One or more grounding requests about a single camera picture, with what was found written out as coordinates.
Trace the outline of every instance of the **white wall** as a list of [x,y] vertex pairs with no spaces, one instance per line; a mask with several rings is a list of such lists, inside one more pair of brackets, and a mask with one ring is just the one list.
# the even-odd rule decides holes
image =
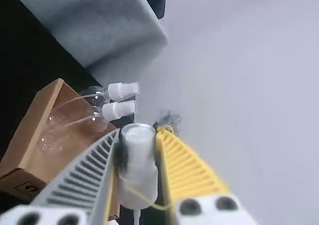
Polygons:
[[137,121],[180,113],[259,224],[319,224],[319,0],[167,0],[162,23]]

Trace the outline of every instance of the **cardboard box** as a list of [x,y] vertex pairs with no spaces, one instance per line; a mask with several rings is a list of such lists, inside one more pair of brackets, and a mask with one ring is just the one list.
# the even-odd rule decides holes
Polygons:
[[[69,162],[93,142],[115,129],[109,123],[101,132],[92,131],[89,124],[92,121],[70,126],[66,130],[61,130],[61,133],[68,134],[61,142],[63,150],[51,155],[44,153],[38,141],[52,108],[78,96],[62,79],[53,81],[36,94],[0,162],[0,190],[25,201],[32,201]],[[79,115],[86,112],[89,106],[85,100],[80,99],[72,102],[72,106],[63,106],[61,111],[68,117],[69,114]],[[119,216],[115,191],[116,183],[110,219]]]

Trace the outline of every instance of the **mounting hole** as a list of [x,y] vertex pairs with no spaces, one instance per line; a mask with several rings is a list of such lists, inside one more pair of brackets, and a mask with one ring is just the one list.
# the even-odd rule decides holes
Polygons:
[[77,225],[79,223],[79,218],[77,215],[66,215],[60,219],[57,225]]
[[21,217],[17,225],[36,225],[39,220],[40,220],[40,214],[36,212],[32,212]]
[[194,199],[186,199],[180,205],[180,213],[183,215],[199,215],[201,213],[200,204]]
[[220,197],[216,201],[216,207],[218,210],[233,211],[238,209],[237,203],[229,197]]

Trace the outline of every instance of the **white spray cap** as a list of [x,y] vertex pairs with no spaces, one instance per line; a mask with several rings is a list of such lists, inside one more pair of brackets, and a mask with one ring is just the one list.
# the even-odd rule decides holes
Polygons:
[[113,102],[103,105],[102,116],[105,121],[112,121],[129,114],[135,114],[137,111],[138,107],[135,101]]
[[112,100],[123,99],[130,95],[137,95],[140,93],[140,85],[138,82],[134,83],[113,83],[108,86],[108,94]]

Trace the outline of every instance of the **gray fabric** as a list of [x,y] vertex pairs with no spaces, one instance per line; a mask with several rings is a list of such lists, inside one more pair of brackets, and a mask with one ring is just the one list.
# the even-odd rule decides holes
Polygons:
[[21,1],[102,84],[107,68],[146,66],[167,43],[146,0]]

